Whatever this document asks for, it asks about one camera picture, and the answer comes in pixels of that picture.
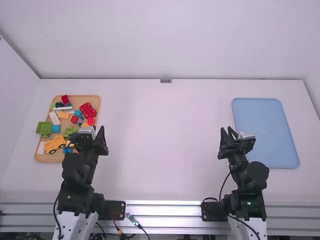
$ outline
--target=wooden board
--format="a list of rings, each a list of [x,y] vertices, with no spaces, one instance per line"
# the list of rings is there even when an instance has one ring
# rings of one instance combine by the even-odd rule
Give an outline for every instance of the wooden board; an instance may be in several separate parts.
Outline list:
[[[53,103],[62,102],[61,96],[62,95],[58,95],[58,96],[54,97],[51,102],[53,102]],[[68,95],[68,97],[74,107],[74,110],[79,109],[79,107],[84,103],[87,103],[87,102],[90,103],[92,105],[92,107],[96,110],[96,116],[94,117],[94,120],[95,120],[95,124],[97,124],[98,115],[99,115],[99,108],[100,108],[100,97],[98,97],[96,95]],[[47,103],[48,114],[53,111],[52,109],[50,109],[51,102]],[[67,127],[78,127],[77,124],[73,124],[70,121],[70,119],[73,115],[74,114],[69,114],[68,119],[59,118],[59,120],[61,122],[61,132],[60,133],[52,133],[50,138],[41,138],[40,137],[40,140],[37,144],[37,147],[36,147],[35,153],[34,153],[34,159],[37,162],[40,162],[40,163],[61,163],[64,160],[65,155],[63,153],[63,149],[61,149],[61,148],[59,148],[54,154],[48,154],[48,153],[46,153],[46,151],[44,151],[43,154],[37,154],[37,151],[38,151],[38,147],[39,147],[40,142],[52,140],[57,135],[63,135]],[[43,121],[52,122],[49,115],[47,115],[46,119],[35,119],[35,121],[36,120],[38,120],[38,122],[43,122]],[[85,117],[84,117],[83,123],[88,123],[88,120]]]

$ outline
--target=black cable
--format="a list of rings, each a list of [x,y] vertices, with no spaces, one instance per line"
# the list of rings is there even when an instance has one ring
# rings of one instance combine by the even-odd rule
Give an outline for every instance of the black cable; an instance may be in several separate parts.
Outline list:
[[[234,216],[231,216],[231,215],[228,215],[229,218],[232,218],[234,220],[237,220],[238,222],[242,223],[243,225],[245,225],[247,228],[249,228],[252,232],[254,232],[254,234],[256,235],[256,237],[258,238],[258,240],[261,240],[260,237],[259,237],[259,234],[252,228],[250,227],[248,224],[246,224],[244,221],[241,221],[240,219],[234,217]]]
[[[106,233],[106,232],[104,231],[104,229],[102,228],[102,226],[101,226],[99,223],[96,222],[95,224],[97,224],[97,225],[99,226],[99,228],[100,228],[101,231],[103,232],[103,235],[104,235],[105,238],[107,237],[107,235],[112,235],[112,236],[121,237],[121,235],[119,235],[119,234]],[[125,239],[131,239],[131,238],[133,238],[136,234],[132,234],[131,236],[127,236],[127,235],[125,235],[125,234],[123,233],[123,235],[124,235],[124,238],[125,238]]]
[[[219,193],[219,203],[221,202],[222,189],[224,189],[224,186],[225,186],[226,181],[227,181],[228,177],[230,176],[230,174],[231,174],[231,172],[229,172],[228,175],[225,177],[225,179],[223,181],[223,184],[221,186],[220,193]]]
[[[63,181],[63,182],[61,183],[60,189],[63,187],[64,184],[65,184],[65,181]],[[60,223],[59,223],[59,221],[58,221],[57,214],[56,214],[56,204],[57,204],[57,201],[58,201],[58,198],[59,198],[59,194],[60,194],[60,191],[59,191],[59,193],[58,193],[58,196],[56,196],[56,199],[55,199],[54,204],[53,204],[53,217],[54,217],[55,223],[56,223],[56,225],[58,226],[58,229],[59,229],[58,240],[61,240],[61,239],[62,239],[62,236],[61,236],[61,226],[60,226]]]
[[[216,198],[214,198],[214,197],[206,197],[205,199],[203,199],[203,201],[202,201],[202,203],[201,203],[201,206],[203,206],[203,209],[204,209],[205,212],[207,212],[207,213],[209,213],[209,214],[213,214],[212,212],[210,212],[210,211],[207,209],[206,205],[204,204],[206,200],[214,200],[214,201],[216,201],[216,202],[218,202],[218,200],[217,200]]]
[[[144,231],[144,233],[145,233],[145,235],[147,236],[148,240],[150,240],[150,237],[149,237],[148,233],[144,230],[143,227],[141,228],[141,230]]]

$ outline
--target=white table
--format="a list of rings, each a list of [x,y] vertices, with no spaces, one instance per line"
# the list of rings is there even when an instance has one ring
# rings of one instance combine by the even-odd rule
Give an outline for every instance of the white table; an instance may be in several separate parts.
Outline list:
[[[217,197],[228,173],[228,161],[216,157],[220,127],[235,126],[234,98],[279,99],[300,166],[270,170],[263,191],[268,234],[320,235],[320,122],[304,83],[243,79],[41,80],[1,182],[0,210],[7,215],[0,230],[53,230],[62,168],[34,160],[35,129],[60,94],[101,97],[98,128],[105,126],[110,154],[99,158],[92,185],[106,199],[127,200],[127,212],[140,215],[149,233],[230,231],[227,223],[199,217],[199,201]],[[224,193],[235,188],[230,178]],[[128,233],[138,231],[127,221],[120,224]]]

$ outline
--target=blue tray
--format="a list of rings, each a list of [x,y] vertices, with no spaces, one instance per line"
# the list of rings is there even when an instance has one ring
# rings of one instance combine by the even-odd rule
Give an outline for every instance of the blue tray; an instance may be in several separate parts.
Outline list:
[[[249,162],[269,168],[297,168],[300,164],[282,104],[274,98],[235,98],[232,101],[236,131],[254,134]]]

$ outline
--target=green block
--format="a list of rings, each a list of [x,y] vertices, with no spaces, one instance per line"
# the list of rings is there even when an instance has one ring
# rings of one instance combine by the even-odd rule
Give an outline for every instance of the green block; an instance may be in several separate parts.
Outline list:
[[[56,107],[56,103],[55,102],[52,102],[51,104],[50,104],[50,109],[54,109]]]

